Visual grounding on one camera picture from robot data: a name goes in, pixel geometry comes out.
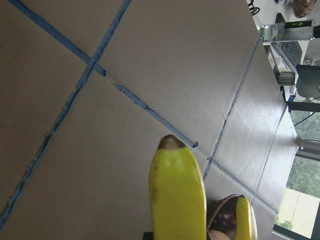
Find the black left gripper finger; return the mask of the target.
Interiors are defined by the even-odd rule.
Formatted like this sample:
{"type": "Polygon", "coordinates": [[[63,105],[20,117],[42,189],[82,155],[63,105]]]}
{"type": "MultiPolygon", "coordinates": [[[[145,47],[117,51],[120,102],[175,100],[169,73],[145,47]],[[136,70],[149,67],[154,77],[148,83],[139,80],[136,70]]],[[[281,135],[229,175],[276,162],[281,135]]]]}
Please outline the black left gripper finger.
{"type": "Polygon", "coordinates": [[[153,240],[153,232],[152,231],[144,232],[142,235],[142,240],[153,240]]]}

